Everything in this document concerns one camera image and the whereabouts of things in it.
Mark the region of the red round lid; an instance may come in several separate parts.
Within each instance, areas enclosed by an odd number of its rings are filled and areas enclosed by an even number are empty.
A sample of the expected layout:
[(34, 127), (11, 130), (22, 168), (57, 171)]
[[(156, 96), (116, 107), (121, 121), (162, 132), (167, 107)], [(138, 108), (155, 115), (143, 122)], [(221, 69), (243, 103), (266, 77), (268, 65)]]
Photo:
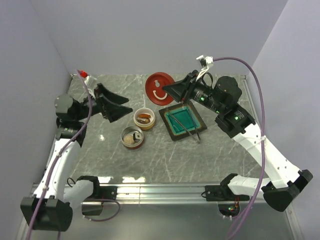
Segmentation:
[(174, 99), (163, 90), (163, 87), (173, 84), (174, 82), (174, 79), (165, 72), (151, 74), (145, 82), (147, 97), (152, 103), (158, 106), (169, 105)]

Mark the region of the orange food piece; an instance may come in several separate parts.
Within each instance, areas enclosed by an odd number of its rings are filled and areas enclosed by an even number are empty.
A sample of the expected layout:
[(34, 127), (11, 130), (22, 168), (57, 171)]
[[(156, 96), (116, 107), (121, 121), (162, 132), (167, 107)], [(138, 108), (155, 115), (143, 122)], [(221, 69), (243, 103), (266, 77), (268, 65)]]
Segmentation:
[(141, 114), (138, 115), (138, 117), (141, 118), (141, 119), (150, 119), (151, 115), (146, 114), (146, 113), (141, 113)]

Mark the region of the brown food piece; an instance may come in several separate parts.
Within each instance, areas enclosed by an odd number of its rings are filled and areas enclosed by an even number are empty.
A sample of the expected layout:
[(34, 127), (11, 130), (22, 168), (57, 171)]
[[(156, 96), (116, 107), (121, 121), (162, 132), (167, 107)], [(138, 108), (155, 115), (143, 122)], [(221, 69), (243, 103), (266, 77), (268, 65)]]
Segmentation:
[(148, 119), (144, 119), (144, 118), (138, 118), (137, 121), (140, 123), (140, 124), (149, 124), (151, 122), (151, 120), (148, 118)]

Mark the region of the beige round bun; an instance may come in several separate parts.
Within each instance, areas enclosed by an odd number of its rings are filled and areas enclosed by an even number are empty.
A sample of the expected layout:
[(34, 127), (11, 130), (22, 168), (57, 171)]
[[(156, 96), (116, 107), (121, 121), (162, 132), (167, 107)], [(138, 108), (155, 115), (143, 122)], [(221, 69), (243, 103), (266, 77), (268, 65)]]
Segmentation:
[(133, 145), (135, 140), (132, 135), (126, 135), (123, 137), (123, 142), (127, 145)]

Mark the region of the sushi roll piece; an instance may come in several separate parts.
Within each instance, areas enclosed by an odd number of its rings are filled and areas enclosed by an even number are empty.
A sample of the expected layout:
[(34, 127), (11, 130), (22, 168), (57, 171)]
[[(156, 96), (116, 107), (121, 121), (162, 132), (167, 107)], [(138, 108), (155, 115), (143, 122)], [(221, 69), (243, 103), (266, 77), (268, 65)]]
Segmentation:
[(133, 139), (134, 139), (134, 140), (141, 140), (141, 139), (142, 139), (142, 136), (141, 136), (140, 133), (135, 132), (135, 133), (133, 134)]

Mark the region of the metal tongs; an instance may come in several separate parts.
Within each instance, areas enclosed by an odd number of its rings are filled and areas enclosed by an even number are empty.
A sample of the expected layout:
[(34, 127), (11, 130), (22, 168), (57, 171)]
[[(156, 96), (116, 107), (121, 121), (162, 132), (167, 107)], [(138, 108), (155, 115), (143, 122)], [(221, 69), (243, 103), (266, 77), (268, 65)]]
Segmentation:
[(187, 108), (187, 112), (189, 113), (189, 116), (191, 117), (191, 120), (192, 120), (192, 123), (193, 123), (193, 126), (194, 126), (195, 133), (197, 135), (197, 138), (195, 136), (193, 136), (193, 134), (171, 113), (171, 111), (167, 107), (165, 107), (164, 109), (185, 130), (185, 132), (188, 133), (189, 136), (191, 136), (195, 140), (196, 143), (198, 143), (198, 144), (201, 143), (200, 134), (198, 132), (197, 126), (196, 126), (196, 124), (195, 124), (195, 122), (193, 120), (193, 117), (191, 116), (190, 111), (189, 111), (188, 108)]

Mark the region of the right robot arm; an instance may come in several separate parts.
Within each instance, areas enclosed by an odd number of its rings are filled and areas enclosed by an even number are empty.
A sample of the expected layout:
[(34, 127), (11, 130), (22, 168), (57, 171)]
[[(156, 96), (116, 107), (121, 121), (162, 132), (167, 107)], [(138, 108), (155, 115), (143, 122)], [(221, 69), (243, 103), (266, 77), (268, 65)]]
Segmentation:
[(312, 180), (312, 173), (292, 164), (261, 132), (255, 119), (238, 103), (242, 90), (235, 78), (222, 76), (214, 87), (197, 79), (195, 71), (184, 79), (163, 86), (178, 103), (193, 100), (217, 114), (217, 126), (241, 145), (264, 169), (267, 178), (229, 174), (213, 190), (206, 187), (208, 201), (247, 201), (255, 191), (274, 210), (283, 212)]

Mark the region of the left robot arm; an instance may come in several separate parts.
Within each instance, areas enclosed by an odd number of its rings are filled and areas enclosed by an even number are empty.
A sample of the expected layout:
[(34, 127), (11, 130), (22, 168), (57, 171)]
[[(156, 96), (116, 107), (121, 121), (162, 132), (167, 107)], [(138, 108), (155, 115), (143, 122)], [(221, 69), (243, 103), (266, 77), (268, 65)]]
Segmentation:
[(83, 145), (90, 117), (101, 114), (113, 123), (133, 111), (125, 106), (127, 102), (128, 98), (109, 91), (101, 83), (94, 89), (94, 95), (82, 102), (69, 94), (55, 99), (57, 131), (51, 159), (37, 189), (20, 204), (29, 232), (65, 232), (71, 225), (74, 210), (84, 200), (100, 198), (100, 182), (96, 176), (79, 177), (69, 190), (65, 186)]

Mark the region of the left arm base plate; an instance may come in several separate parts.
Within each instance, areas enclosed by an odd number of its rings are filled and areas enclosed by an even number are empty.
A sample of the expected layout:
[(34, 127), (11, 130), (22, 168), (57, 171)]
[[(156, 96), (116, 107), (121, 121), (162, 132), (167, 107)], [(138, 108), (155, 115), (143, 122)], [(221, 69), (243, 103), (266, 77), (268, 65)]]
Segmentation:
[(111, 186), (99, 186), (93, 189), (92, 195), (85, 199), (86, 202), (89, 200), (99, 201), (99, 200), (116, 200), (117, 198), (118, 187)]

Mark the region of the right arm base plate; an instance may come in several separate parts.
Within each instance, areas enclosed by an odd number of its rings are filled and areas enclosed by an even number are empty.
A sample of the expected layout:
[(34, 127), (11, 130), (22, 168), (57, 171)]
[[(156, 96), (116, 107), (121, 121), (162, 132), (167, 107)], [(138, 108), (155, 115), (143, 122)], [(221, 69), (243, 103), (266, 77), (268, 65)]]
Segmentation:
[(244, 194), (234, 194), (227, 185), (205, 185), (201, 194), (207, 202), (249, 201), (250, 197)]

